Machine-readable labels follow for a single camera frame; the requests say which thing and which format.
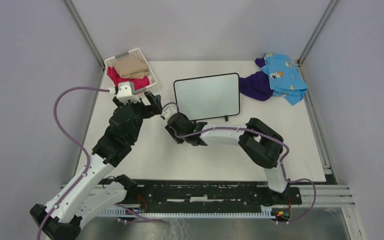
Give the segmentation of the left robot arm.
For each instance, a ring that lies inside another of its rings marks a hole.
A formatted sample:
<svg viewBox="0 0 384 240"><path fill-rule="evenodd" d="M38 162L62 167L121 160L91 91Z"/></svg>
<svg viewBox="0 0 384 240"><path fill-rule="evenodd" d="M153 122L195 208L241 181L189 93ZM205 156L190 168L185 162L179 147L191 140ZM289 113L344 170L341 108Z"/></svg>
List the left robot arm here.
<svg viewBox="0 0 384 240"><path fill-rule="evenodd" d="M145 119L162 113L161 96L144 93L149 104L135 95L117 95L116 109L109 125L98 140L86 164L68 184L46 204L35 204L30 215L39 227L37 238L46 234L51 240L75 240L81 230L95 217L119 202L133 203L137 198L136 183L120 175L95 195L91 191L132 151Z"/></svg>

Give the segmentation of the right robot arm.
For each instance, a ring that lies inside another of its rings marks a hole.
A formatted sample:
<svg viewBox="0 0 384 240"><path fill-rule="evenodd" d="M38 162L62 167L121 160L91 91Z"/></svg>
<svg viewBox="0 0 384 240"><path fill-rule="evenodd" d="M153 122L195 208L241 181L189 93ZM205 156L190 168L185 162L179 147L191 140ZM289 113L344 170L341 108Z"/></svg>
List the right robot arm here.
<svg viewBox="0 0 384 240"><path fill-rule="evenodd" d="M227 145L240 147L267 177L269 199L282 204L289 198L289 187L284 158L290 148L283 137L258 118L251 118L245 125L217 126L208 122L191 121L180 112L163 113L164 127L177 144L192 146Z"/></svg>

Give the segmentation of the black framed whiteboard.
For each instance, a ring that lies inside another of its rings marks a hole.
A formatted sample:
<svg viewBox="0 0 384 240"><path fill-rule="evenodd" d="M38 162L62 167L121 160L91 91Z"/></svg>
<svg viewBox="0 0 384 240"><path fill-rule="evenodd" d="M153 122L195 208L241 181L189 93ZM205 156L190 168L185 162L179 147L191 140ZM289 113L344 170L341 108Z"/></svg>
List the black framed whiteboard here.
<svg viewBox="0 0 384 240"><path fill-rule="evenodd" d="M192 121L237 116L241 111L239 78L232 72L175 80L179 111Z"/></svg>

